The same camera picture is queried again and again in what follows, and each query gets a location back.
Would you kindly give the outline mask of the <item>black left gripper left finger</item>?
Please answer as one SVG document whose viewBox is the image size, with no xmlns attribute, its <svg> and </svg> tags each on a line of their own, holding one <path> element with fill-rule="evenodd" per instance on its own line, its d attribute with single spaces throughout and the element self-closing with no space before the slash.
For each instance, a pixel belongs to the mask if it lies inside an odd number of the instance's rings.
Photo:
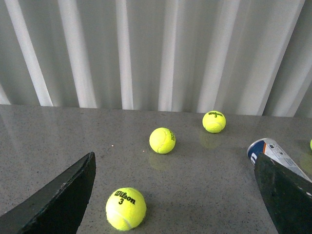
<svg viewBox="0 0 312 234">
<path fill-rule="evenodd" d="M 75 234 L 96 175 L 90 152 L 24 202 L 0 217 L 2 234 Z"/>
</svg>

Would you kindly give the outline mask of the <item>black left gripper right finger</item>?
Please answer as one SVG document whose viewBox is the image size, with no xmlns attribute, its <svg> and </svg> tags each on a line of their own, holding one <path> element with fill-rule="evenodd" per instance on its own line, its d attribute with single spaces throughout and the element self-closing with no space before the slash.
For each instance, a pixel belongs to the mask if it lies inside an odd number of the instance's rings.
<svg viewBox="0 0 312 234">
<path fill-rule="evenodd" d="M 280 234 L 312 232 L 312 183 L 260 153 L 254 174 L 267 211 Z"/>
</svg>

